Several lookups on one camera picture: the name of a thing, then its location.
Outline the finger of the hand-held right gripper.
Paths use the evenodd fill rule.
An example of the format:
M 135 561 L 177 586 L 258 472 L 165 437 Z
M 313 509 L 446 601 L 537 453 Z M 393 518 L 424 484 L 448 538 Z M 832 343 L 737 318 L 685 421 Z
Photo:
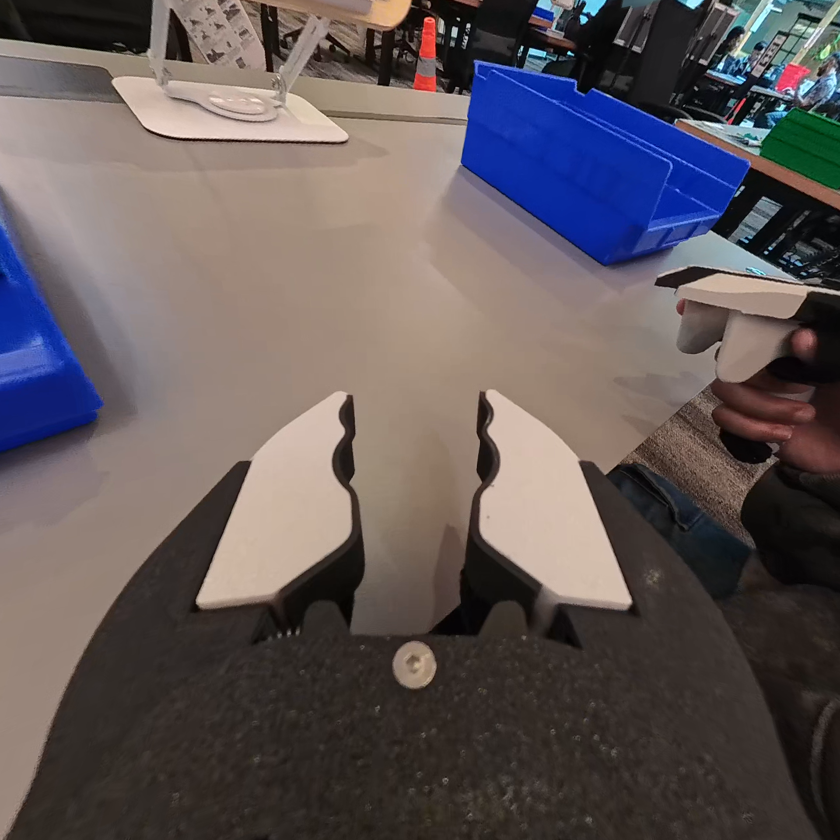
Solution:
M 655 285 L 673 290 L 684 305 L 677 346 L 686 354 L 719 343 L 731 354 L 778 355 L 810 291 L 783 277 L 706 266 L 666 271 Z
M 683 354 L 717 345 L 716 377 L 743 383 L 780 359 L 800 327 L 799 310 L 816 289 L 794 280 L 752 273 L 677 273 L 684 304 L 676 336 Z

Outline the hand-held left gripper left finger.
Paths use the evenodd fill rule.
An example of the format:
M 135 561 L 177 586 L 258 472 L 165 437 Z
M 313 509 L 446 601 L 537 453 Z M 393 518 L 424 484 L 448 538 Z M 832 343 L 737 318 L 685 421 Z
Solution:
M 316 601 L 353 597 L 364 575 L 354 437 L 352 395 L 334 392 L 261 445 L 196 596 L 200 611 L 299 613 L 312 587 Z

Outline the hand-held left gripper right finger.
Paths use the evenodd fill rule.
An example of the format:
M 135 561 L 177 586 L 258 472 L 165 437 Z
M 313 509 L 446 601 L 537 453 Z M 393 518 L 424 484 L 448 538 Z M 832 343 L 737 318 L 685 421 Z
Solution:
M 549 426 L 499 391 L 479 394 L 463 579 L 483 606 L 515 602 L 546 634 L 565 607 L 634 605 L 583 466 Z

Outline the blue plastic bin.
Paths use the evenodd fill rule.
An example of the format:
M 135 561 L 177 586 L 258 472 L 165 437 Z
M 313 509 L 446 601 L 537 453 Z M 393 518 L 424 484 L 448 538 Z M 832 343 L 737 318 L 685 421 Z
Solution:
M 102 399 L 49 308 L 1 203 L 1 451 L 98 419 Z
M 711 231 L 749 162 L 573 79 L 476 61 L 461 164 L 603 266 Z

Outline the grey desk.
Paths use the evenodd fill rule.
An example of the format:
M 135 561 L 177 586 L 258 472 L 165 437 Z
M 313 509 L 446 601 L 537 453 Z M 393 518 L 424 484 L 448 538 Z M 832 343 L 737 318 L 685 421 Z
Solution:
M 8 218 L 104 402 L 2 455 L 3 835 L 114 599 L 280 427 L 353 395 L 353 629 L 423 632 L 458 601 L 479 392 L 609 470 L 712 379 L 656 276 L 778 273 L 713 233 L 599 265 L 461 167 L 465 98 L 304 79 L 348 142 L 186 142 L 107 93 L 143 58 L 2 57 Z

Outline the green plastic crate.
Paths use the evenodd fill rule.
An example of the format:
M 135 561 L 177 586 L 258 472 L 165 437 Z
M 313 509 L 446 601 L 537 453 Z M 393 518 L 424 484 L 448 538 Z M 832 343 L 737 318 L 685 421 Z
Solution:
M 839 122 L 793 109 L 766 134 L 760 156 L 804 177 L 839 189 Z

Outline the wooden work table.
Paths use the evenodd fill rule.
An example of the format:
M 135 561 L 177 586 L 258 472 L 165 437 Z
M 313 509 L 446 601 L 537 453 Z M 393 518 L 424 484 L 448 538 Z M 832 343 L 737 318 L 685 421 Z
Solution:
M 830 207 L 836 212 L 839 211 L 838 190 L 761 156 L 756 150 L 739 140 L 739 137 L 746 132 L 745 129 L 740 130 L 724 123 L 689 119 L 678 119 L 675 126 L 679 130 L 748 161 L 751 170 L 770 178 L 772 181 L 789 187 L 794 192 Z

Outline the orange traffic cone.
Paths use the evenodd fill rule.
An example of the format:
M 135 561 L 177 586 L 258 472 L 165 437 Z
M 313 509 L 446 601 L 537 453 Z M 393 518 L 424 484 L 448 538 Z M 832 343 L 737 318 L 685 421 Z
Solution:
M 426 16 L 418 55 L 416 58 L 413 89 L 416 91 L 437 91 L 437 23 L 433 16 Z

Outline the wooden board document stand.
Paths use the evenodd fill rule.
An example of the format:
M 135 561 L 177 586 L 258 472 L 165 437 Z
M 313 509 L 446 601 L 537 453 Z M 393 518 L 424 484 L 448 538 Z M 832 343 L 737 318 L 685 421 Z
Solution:
M 112 85 L 149 132 L 174 140 L 344 144 L 349 135 L 291 89 L 334 22 L 385 32 L 406 17 L 409 1 L 274 1 L 267 6 L 308 16 L 289 57 L 271 68 L 268 89 L 225 85 L 218 80 L 177 80 L 165 53 L 171 2 L 153 1 L 152 77 L 122 76 Z

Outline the newspaper sheet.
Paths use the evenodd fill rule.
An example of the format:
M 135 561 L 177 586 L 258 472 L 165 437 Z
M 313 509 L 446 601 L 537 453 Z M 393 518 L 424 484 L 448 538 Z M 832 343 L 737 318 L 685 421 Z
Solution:
M 264 70 L 262 42 L 240 1 L 171 1 L 200 56 L 209 65 Z

